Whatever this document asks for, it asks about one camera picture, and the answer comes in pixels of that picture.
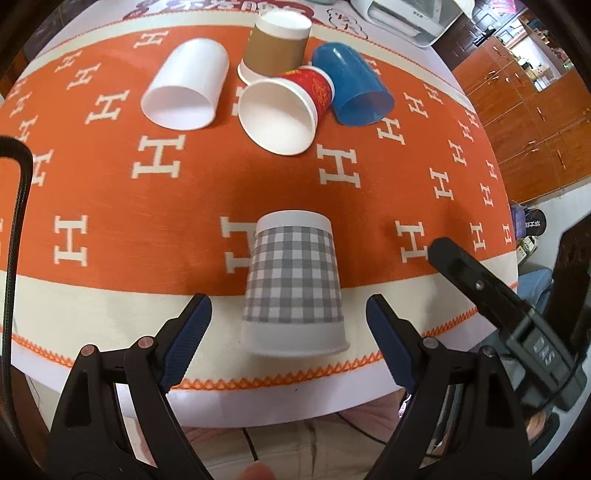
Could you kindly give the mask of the person's left hand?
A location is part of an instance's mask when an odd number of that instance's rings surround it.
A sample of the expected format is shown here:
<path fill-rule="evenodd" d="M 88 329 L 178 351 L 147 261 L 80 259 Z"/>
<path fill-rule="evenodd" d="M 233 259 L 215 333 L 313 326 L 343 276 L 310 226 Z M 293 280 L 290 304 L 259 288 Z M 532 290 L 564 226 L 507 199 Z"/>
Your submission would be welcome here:
<path fill-rule="evenodd" d="M 276 480 L 276 475 L 260 461 L 253 462 L 240 473 L 238 480 Z"/>

